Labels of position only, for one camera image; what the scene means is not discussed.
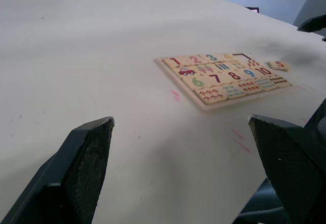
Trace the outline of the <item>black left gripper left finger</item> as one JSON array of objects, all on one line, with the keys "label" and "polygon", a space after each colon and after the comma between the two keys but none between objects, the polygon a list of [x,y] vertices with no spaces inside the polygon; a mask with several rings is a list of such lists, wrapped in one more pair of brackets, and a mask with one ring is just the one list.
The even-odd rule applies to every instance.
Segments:
[{"label": "black left gripper left finger", "polygon": [[91,223],[105,179],[113,117],[73,129],[2,223]]}]

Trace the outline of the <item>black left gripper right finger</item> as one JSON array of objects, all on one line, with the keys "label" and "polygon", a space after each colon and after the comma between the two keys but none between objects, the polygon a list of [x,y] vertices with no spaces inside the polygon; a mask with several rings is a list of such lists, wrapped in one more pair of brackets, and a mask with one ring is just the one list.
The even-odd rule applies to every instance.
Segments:
[{"label": "black left gripper right finger", "polygon": [[325,147],[303,127],[251,115],[265,174],[292,223],[325,223]]}]

